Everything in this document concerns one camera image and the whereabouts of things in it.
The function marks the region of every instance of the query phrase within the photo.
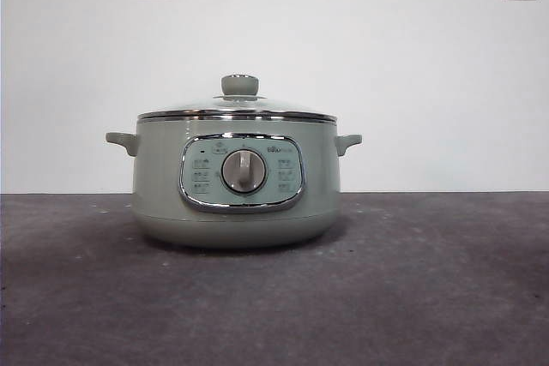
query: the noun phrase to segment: cooker base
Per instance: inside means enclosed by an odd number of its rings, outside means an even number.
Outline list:
[[[324,233],[337,218],[337,210],[298,219],[207,222],[163,219],[135,213],[142,230],[151,237],[185,246],[215,249],[264,248],[300,242]]]

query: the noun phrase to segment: concrete floor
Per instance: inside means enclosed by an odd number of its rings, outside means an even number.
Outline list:
[[[2,365],[549,364],[549,193],[342,200],[226,252],[143,237],[128,195],[4,195]]]

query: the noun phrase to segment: glass lid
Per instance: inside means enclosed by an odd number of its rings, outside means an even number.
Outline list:
[[[299,120],[335,122],[336,118],[316,113],[307,107],[257,96],[259,80],[250,75],[229,75],[221,79],[223,94],[212,99],[178,106],[163,111],[143,113],[138,118],[218,117],[248,119],[269,117],[272,120]]]

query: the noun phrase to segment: metal lid rim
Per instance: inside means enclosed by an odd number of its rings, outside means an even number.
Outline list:
[[[330,122],[337,122],[337,117],[324,115],[322,113],[313,113],[306,111],[265,111],[253,109],[198,109],[183,111],[151,111],[142,113],[137,117],[138,120],[150,119],[155,117],[186,117],[186,116],[223,116],[223,115],[244,115],[244,116],[280,116],[295,117],[303,119],[319,119]]]

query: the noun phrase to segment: mint green cooker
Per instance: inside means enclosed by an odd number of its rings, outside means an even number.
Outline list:
[[[131,210],[158,239],[206,248],[292,243],[337,219],[338,156],[362,142],[336,119],[262,96],[250,75],[223,95],[144,113],[137,133],[107,133],[135,157]]]

